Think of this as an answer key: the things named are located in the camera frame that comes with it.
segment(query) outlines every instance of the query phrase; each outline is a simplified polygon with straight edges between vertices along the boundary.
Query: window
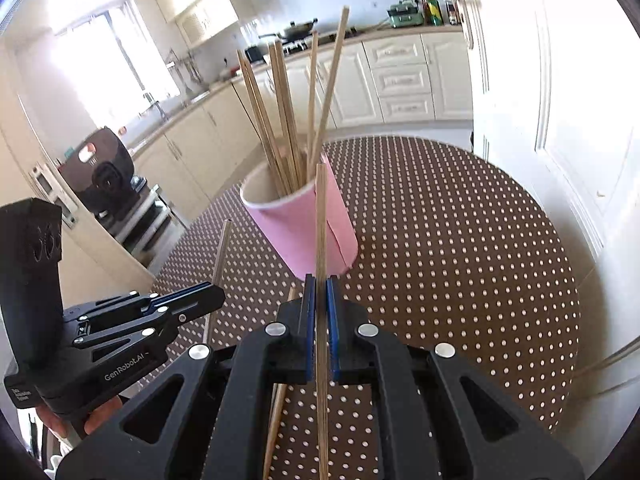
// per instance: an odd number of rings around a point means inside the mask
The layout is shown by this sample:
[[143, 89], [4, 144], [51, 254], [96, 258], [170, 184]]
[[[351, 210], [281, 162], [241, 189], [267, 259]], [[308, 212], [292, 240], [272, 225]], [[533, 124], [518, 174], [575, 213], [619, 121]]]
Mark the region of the window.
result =
[[180, 95], [132, 0], [62, 33], [56, 61], [96, 127], [114, 132], [153, 101]]

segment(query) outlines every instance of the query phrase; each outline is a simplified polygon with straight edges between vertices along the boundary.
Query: white wall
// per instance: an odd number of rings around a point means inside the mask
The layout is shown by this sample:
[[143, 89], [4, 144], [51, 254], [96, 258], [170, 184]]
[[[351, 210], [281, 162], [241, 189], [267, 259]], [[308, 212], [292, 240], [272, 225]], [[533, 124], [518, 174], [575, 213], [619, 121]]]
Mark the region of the white wall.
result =
[[78, 98], [71, 81], [55, 61], [56, 38], [49, 31], [15, 51], [18, 70], [37, 122], [40, 141], [49, 156], [64, 161], [64, 153], [75, 148], [95, 130], [95, 123]]

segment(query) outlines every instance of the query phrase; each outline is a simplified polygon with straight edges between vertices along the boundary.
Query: wooden skewer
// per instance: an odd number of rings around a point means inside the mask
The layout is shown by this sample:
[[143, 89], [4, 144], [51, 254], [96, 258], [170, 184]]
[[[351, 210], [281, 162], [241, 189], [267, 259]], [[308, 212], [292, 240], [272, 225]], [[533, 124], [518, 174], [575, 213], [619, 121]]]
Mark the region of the wooden skewer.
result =
[[284, 164], [280, 156], [280, 150], [275, 141], [273, 135], [273, 129], [267, 115], [267, 110], [264, 107], [262, 95], [258, 88], [258, 83], [255, 81], [254, 69], [251, 64], [244, 58], [244, 54], [238, 50], [238, 61], [242, 69], [242, 76], [244, 77], [244, 84], [246, 85], [249, 100], [251, 101], [252, 109], [254, 110], [256, 126], [258, 127], [258, 136], [262, 141], [264, 153], [267, 156], [267, 162], [271, 168], [273, 179], [278, 189], [280, 196], [285, 196], [291, 193], [291, 187], [289, 179], [284, 171]]
[[300, 188], [298, 181], [298, 172], [296, 171], [296, 161], [293, 155], [293, 148], [290, 142], [289, 128], [290, 124], [287, 120], [287, 111], [284, 104], [284, 84], [282, 82], [282, 67], [280, 66], [280, 57], [278, 51], [282, 51], [282, 44], [277, 41], [275, 44], [269, 44], [269, 56], [271, 59], [271, 72], [273, 73], [273, 83], [276, 89], [276, 101], [278, 102], [278, 114], [280, 115], [280, 126], [282, 126], [282, 137], [284, 139], [287, 167], [289, 168], [289, 178], [292, 191]]
[[316, 73], [318, 71], [318, 32], [313, 31], [311, 36], [311, 61], [309, 64], [309, 106], [307, 114], [306, 132], [306, 182], [311, 180], [313, 165], [316, 163], [311, 159], [311, 151], [316, 135]]
[[316, 405], [318, 409], [319, 479], [329, 479], [329, 365], [326, 319], [326, 167], [316, 167]]
[[314, 164], [320, 158], [320, 149], [322, 148], [322, 141], [324, 132], [326, 130], [326, 123], [329, 119], [329, 109], [331, 107], [331, 101], [334, 98], [335, 78], [338, 73], [338, 63], [340, 63], [340, 53], [342, 52], [342, 44], [344, 43], [344, 32], [347, 29], [347, 21], [349, 19], [349, 7], [342, 8], [342, 15], [340, 16], [340, 25], [338, 26], [338, 32], [335, 37], [334, 58], [331, 62], [331, 70], [329, 70], [329, 78], [326, 83], [326, 89], [324, 90], [324, 102], [322, 103], [322, 114], [320, 115], [320, 124], [318, 125], [318, 133], [314, 139], [314, 148], [311, 151], [311, 174], [308, 179], [313, 178], [313, 171], [315, 170]]
[[[296, 286], [289, 289], [289, 297], [287, 301], [293, 301], [298, 296]], [[273, 459], [273, 450], [276, 447], [276, 439], [278, 437], [278, 427], [280, 426], [280, 417], [282, 416], [282, 406], [287, 394], [287, 385], [278, 384], [274, 387], [273, 404], [271, 406], [271, 415], [269, 419], [269, 433], [267, 436], [267, 449], [264, 453], [264, 466], [262, 468], [262, 478], [267, 480], [269, 477], [269, 469], [271, 469], [271, 460]]]
[[296, 118], [293, 113], [293, 103], [291, 102], [291, 90], [289, 89], [289, 76], [287, 75], [287, 66], [284, 61], [284, 52], [282, 44], [278, 40], [276, 53], [278, 55], [278, 67], [280, 69], [280, 83], [282, 84], [282, 96], [284, 101], [285, 115], [287, 118], [287, 133], [289, 135], [289, 145], [293, 154], [293, 162], [296, 167], [296, 175], [299, 186], [302, 187], [306, 180], [306, 167], [302, 164], [302, 153], [298, 145], [298, 127], [296, 126]]
[[[213, 267], [211, 275], [211, 283], [217, 286], [222, 284], [222, 272], [225, 270], [226, 248], [229, 247], [229, 237], [231, 236], [231, 228], [234, 223], [231, 220], [225, 220], [222, 224], [222, 232], [220, 233], [220, 241], [218, 242], [218, 250], [216, 251], [216, 265]], [[202, 332], [202, 342], [211, 344], [213, 341], [213, 320], [212, 312], [209, 312], [204, 320], [204, 330]]]

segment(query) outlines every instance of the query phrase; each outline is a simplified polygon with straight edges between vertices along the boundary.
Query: finger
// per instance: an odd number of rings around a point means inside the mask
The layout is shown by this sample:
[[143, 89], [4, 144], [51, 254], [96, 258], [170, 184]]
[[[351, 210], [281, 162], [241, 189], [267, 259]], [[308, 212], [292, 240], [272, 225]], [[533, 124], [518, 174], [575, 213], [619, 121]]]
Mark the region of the finger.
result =
[[117, 412], [122, 407], [122, 401], [120, 397], [116, 396], [113, 399], [107, 400], [103, 405], [98, 406], [92, 414], [89, 416], [84, 424], [84, 431], [86, 434], [91, 434], [97, 430], [101, 424], [103, 424], [114, 412]]
[[57, 433], [60, 437], [66, 438], [65, 423], [59, 416], [51, 411], [49, 406], [46, 404], [37, 406], [36, 415], [38, 415], [38, 418], [47, 428]]

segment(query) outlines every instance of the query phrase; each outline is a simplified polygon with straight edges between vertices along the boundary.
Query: brown dotted table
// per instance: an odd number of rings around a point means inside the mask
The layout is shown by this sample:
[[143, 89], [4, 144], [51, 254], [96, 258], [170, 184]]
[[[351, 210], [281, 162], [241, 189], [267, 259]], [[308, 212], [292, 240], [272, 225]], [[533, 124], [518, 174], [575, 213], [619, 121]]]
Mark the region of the brown dotted table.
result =
[[[446, 144], [364, 137], [325, 149], [360, 243], [340, 279], [344, 297], [408, 344], [452, 343], [553, 430], [576, 361], [579, 310], [571, 267], [538, 204], [501, 170]], [[289, 287], [300, 284], [244, 210], [236, 185], [189, 227], [156, 292], [209, 279], [225, 218], [234, 230], [217, 347], [272, 321]], [[197, 322], [182, 327], [171, 359], [202, 330]], [[370, 400], [367, 386], [330, 388], [332, 478], [376, 478]], [[274, 480], [317, 478], [315, 410], [312, 384], [289, 387]]]

